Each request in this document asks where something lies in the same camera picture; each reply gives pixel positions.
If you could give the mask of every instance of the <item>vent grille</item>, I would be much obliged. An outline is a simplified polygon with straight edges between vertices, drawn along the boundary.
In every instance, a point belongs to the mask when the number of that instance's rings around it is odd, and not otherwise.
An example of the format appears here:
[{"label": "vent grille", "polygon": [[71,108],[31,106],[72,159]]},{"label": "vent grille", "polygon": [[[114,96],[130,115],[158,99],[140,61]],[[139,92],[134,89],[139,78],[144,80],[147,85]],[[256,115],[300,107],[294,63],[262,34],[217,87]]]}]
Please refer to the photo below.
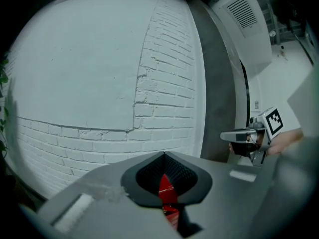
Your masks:
[{"label": "vent grille", "polygon": [[257,23],[257,19],[246,0],[236,0],[227,6],[242,29]]}]

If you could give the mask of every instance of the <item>hand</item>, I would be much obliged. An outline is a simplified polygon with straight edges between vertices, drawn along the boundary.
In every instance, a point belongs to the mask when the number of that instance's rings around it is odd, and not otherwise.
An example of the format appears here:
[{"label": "hand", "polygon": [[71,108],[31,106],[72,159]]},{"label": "hand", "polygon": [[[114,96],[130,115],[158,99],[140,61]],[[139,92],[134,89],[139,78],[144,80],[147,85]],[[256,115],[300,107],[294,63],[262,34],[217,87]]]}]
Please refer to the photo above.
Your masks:
[{"label": "hand", "polygon": [[[277,135],[270,143],[270,147],[267,150],[267,155],[281,154],[289,145],[302,139],[304,137],[301,128],[294,129],[291,131],[283,132]],[[263,135],[257,136],[257,144],[261,145],[263,140]],[[234,151],[231,143],[229,143],[229,150]]]}]

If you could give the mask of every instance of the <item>white brick wall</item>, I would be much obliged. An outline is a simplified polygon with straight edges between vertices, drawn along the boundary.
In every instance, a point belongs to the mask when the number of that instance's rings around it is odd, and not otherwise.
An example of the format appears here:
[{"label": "white brick wall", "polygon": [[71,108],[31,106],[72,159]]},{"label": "white brick wall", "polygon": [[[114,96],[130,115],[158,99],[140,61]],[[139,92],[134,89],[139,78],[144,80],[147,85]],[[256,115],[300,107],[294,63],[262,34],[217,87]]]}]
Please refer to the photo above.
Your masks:
[{"label": "white brick wall", "polygon": [[[50,198],[92,169],[153,151],[193,155],[196,75],[186,10],[182,0],[159,0],[155,7],[137,75],[132,130],[16,118],[19,151],[38,182],[36,191]],[[14,163],[14,153],[8,159]]]}]

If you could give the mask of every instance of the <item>green plant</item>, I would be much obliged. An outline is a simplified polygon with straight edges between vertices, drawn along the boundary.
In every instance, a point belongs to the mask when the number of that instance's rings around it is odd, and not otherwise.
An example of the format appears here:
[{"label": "green plant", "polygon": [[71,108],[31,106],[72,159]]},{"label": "green plant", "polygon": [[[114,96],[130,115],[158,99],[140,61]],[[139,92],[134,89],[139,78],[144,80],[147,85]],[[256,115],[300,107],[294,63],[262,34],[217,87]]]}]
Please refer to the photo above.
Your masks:
[{"label": "green plant", "polygon": [[[2,95],[2,85],[4,83],[8,82],[8,76],[5,73],[5,65],[9,63],[8,59],[7,59],[7,54],[1,59],[0,62],[0,98],[3,98]],[[6,124],[7,118],[9,116],[9,112],[7,110],[6,107],[1,107],[0,106],[0,112],[3,111],[4,112],[4,119],[0,119],[0,133],[2,135],[3,141],[2,139],[0,139],[0,152],[1,152],[1,157],[5,158],[6,154],[7,154],[7,147],[6,147],[6,141],[5,141],[5,137],[3,135],[3,130],[4,130],[4,126]]]}]

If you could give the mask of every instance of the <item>air conditioner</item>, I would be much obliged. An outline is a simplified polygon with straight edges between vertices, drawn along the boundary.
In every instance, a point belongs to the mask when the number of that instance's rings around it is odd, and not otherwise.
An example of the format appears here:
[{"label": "air conditioner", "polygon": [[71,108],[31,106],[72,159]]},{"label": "air conditioner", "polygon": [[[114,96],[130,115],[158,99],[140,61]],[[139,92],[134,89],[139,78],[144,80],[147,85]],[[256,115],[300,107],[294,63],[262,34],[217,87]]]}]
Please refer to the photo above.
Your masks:
[{"label": "air conditioner", "polygon": [[271,63],[270,38],[257,0],[219,0],[211,8],[227,29],[246,68],[254,65],[260,70]]}]

